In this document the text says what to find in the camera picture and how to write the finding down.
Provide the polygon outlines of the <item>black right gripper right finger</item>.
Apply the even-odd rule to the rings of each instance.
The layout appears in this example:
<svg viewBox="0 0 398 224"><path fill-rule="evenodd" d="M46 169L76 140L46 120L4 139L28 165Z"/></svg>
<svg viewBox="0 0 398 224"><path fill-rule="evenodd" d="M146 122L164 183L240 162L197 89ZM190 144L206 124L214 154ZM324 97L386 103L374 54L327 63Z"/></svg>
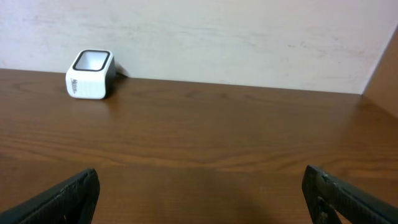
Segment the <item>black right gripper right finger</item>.
<svg viewBox="0 0 398 224"><path fill-rule="evenodd" d="M397 223L397 208L359 190L324 170L308 165L302 191L313 223Z"/></svg>

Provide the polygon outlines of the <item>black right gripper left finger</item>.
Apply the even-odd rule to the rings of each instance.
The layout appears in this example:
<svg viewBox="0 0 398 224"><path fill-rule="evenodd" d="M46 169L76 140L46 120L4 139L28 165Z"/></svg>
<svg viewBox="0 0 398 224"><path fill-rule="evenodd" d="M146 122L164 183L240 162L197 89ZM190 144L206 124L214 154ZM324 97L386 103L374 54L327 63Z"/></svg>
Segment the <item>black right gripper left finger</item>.
<svg viewBox="0 0 398 224"><path fill-rule="evenodd" d="M85 169L9 210L1 223L87 223L93 219L100 194L94 168Z"/></svg>

